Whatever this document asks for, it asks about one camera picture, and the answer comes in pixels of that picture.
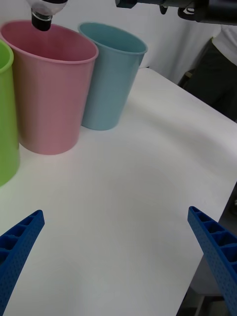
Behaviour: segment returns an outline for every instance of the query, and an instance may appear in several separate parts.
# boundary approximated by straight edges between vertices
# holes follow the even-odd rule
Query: white wall
[[[1,0],[0,22],[31,18],[25,0]],[[133,9],[116,8],[115,0],[69,0],[67,6],[53,18],[53,22],[77,30],[84,21],[96,21],[121,27],[139,36],[148,45],[142,66],[159,60],[157,70],[169,75],[179,38],[186,21],[177,16],[177,9],[169,8],[162,16],[157,5],[137,4]]]
[[[1,0],[0,23],[31,18],[26,0]],[[217,26],[182,20],[176,8],[161,15],[159,7],[137,4],[133,9],[116,8],[115,0],[69,0],[53,22],[77,30],[84,21],[108,23],[139,36],[147,45],[142,66],[150,66],[177,83],[190,68]]]
[[[178,83],[183,74],[194,67],[199,59],[206,43],[220,32],[220,26],[215,24],[205,24],[188,22],[180,47],[176,51],[176,58],[173,60],[172,71],[169,79]]]

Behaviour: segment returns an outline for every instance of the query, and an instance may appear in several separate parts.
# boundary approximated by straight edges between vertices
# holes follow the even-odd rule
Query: table surface
[[[220,218],[237,125],[140,69],[116,128],[82,127],[57,156],[20,151],[0,232],[37,209],[46,224],[4,316],[175,316],[202,257],[188,207]]]

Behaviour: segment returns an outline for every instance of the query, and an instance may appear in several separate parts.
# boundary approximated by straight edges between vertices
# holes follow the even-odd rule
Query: plastic cup
[[[42,32],[24,20],[4,24],[1,36],[14,52],[20,143],[39,154],[69,150],[79,137],[96,45],[61,26]]]
[[[0,40],[0,186],[19,166],[19,143],[12,77],[13,52]]]
[[[117,125],[146,44],[136,36],[100,23],[82,23],[79,32],[99,49],[82,125],[106,130]]]

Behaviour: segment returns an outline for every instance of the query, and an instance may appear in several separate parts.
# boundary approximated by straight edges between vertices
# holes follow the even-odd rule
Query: blue cup
[[[82,125],[111,129],[119,121],[147,46],[136,36],[101,23],[82,23],[78,30],[99,49]]]

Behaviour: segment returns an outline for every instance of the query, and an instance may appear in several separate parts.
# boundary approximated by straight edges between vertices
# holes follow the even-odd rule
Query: black pants
[[[237,120],[237,66],[211,44],[185,90],[232,120]]]

